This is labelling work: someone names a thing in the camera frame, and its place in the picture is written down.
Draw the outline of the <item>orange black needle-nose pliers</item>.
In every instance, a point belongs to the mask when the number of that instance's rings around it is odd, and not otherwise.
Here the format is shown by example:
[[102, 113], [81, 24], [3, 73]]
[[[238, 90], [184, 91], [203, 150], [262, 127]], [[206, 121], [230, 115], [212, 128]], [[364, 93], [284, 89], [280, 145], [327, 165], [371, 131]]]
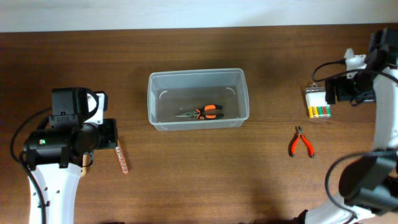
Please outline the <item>orange black needle-nose pliers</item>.
[[185, 113], [181, 113], [176, 115], [176, 118], [196, 118], [200, 120], [216, 120], [224, 117], [223, 113], [218, 114], [210, 114], [210, 111], [219, 111], [222, 110], [223, 106], [221, 105], [206, 105], [201, 108], [197, 108], [195, 111], [188, 111]]

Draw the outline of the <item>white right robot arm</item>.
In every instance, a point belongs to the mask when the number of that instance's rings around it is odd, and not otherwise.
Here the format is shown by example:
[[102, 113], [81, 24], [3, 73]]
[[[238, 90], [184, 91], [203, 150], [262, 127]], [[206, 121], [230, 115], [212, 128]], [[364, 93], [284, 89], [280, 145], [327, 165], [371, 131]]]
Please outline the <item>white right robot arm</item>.
[[304, 210], [294, 223], [359, 223], [397, 212], [397, 177], [392, 175], [397, 171], [397, 30], [372, 33], [366, 54], [347, 49], [336, 63], [346, 70], [322, 79], [312, 74], [308, 115], [329, 117], [338, 101], [354, 107], [375, 103], [373, 144], [332, 163], [324, 180], [327, 201]]

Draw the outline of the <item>pack of coloured bits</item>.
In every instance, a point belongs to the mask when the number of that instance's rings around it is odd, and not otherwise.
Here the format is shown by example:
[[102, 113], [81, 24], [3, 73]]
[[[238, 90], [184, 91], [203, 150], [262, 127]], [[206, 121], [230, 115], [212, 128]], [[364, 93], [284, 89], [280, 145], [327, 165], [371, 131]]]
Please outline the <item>pack of coloured bits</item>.
[[316, 83], [312, 83], [305, 90], [309, 118], [329, 118], [330, 105], [326, 102], [326, 90]]

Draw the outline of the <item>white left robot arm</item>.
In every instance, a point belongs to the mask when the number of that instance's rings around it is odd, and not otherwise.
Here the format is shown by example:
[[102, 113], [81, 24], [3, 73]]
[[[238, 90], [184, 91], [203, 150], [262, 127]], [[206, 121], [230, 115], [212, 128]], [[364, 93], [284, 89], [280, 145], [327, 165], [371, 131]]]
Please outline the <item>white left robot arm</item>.
[[30, 134], [20, 155], [30, 184], [30, 223], [73, 223], [85, 157], [118, 146], [116, 120], [104, 118], [107, 107], [103, 91], [52, 91], [52, 114]]

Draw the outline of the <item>clear plastic container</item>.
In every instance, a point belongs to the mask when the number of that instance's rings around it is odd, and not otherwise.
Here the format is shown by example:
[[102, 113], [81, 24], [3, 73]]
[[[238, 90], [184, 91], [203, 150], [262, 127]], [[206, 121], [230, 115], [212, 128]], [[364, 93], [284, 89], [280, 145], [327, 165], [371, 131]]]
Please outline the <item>clear plastic container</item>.
[[[223, 107], [208, 114], [224, 116], [216, 120], [179, 116], [208, 105]], [[240, 68], [154, 72], [149, 76], [147, 110], [158, 131], [240, 127], [250, 113], [244, 72]]]

